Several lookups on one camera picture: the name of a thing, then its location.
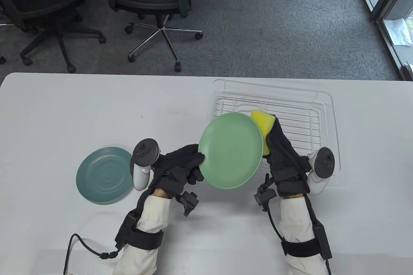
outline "caster wheel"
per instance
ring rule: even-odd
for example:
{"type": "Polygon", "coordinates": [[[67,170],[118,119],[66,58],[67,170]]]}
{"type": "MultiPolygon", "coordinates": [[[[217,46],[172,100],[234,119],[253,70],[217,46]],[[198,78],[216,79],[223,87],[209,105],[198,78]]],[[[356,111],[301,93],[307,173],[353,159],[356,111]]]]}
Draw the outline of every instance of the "caster wheel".
{"type": "Polygon", "coordinates": [[[200,40],[204,37],[203,33],[195,33],[195,39],[200,40]]]}
{"type": "Polygon", "coordinates": [[[104,36],[99,37],[99,44],[106,44],[106,38],[104,36]]]}
{"type": "Polygon", "coordinates": [[[134,55],[128,55],[128,61],[130,62],[130,63],[134,63],[135,62],[135,56],[134,55]]]}
{"type": "Polygon", "coordinates": [[[22,58],[22,61],[23,64],[27,67],[33,64],[33,62],[29,58],[22,58]]]}
{"type": "Polygon", "coordinates": [[[133,32],[133,26],[132,25],[126,26],[125,27],[125,32],[127,34],[131,34],[133,32]]]}
{"type": "Polygon", "coordinates": [[[23,32],[29,34],[39,34],[39,29],[37,29],[35,26],[30,26],[29,28],[27,28],[27,30],[23,32]]]}
{"type": "Polygon", "coordinates": [[[68,65],[67,68],[66,68],[66,70],[67,70],[69,73],[75,73],[75,72],[76,72],[76,68],[75,68],[72,64],[68,65]]]}
{"type": "Polygon", "coordinates": [[[174,71],[175,72],[181,72],[182,71],[182,66],[181,66],[180,62],[175,63],[174,71]]]}
{"type": "Polygon", "coordinates": [[[83,17],[80,14],[77,14],[75,17],[75,22],[80,23],[83,21],[83,17]]]}

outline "dish rack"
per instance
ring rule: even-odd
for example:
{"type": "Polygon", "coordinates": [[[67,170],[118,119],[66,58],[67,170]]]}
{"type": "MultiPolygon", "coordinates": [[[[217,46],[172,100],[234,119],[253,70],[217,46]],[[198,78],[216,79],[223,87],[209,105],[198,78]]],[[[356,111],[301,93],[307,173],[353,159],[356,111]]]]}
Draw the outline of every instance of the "dish rack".
{"type": "MultiPolygon", "coordinates": [[[[252,110],[274,114],[299,155],[329,147],[335,156],[333,175],[341,170],[337,125],[332,96],[324,91],[295,89],[217,79],[208,123],[230,112],[251,115],[252,110]]],[[[265,160],[259,168],[269,172],[265,160]]]]}

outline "black glove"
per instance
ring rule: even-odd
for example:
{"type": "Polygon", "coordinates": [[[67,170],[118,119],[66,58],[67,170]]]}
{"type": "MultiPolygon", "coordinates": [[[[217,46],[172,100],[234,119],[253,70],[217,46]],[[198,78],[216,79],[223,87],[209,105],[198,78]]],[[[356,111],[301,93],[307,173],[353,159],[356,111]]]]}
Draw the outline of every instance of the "black glove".
{"type": "Polygon", "coordinates": [[[180,195],[186,183],[195,185],[203,181],[204,177],[199,165],[205,156],[198,152],[198,144],[187,145],[164,156],[152,165],[154,178],[149,188],[160,188],[169,198],[180,195]]]}
{"type": "Polygon", "coordinates": [[[270,164],[271,174],[280,197],[309,193],[306,172],[310,172],[311,166],[308,158],[299,156],[294,150],[277,118],[271,132],[267,135],[267,145],[270,154],[264,158],[270,164]]]}

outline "white sleeve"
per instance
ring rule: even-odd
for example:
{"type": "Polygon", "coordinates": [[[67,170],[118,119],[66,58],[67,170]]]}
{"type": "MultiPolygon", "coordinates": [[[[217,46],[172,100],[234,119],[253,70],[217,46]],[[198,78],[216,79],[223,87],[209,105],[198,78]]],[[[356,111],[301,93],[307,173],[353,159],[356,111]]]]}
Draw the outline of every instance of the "white sleeve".
{"type": "MultiPolygon", "coordinates": [[[[308,213],[305,199],[281,199],[280,234],[286,241],[302,243],[314,238],[313,225],[308,213]]],[[[291,266],[288,275],[326,275],[326,262],[320,254],[307,258],[297,258],[287,255],[291,266]]]]}
{"type": "MultiPolygon", "coordinates": [[[[150,195],[136,228],[149,233],[164,229],[168,225],[170,205],[170,199],[150,195]]],[[[142,250],[126,244],[112,275],[152,275],[156,271],[157,256],[158,249],[142,250]]]]}

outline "green plate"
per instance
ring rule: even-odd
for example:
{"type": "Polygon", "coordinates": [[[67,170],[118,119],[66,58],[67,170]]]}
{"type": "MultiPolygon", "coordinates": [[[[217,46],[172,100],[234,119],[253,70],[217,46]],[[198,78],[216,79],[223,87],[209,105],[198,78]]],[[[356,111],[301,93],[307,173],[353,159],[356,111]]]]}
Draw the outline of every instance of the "green plate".
{"type": "Polygon", "coordinates": [[[214,119],[202,134],[199,166],[212,186],[233,189],[245,184],[257,171],[264,150],[258,125],[249,116],[227,113],[214,119]]]}
{"type": "Polygon", "coordinates": [[[132,155],[119,147],[105,147],[83,160],[76,174],[79,193],[96,204],[112,204],[132,188],[132,155]]]}

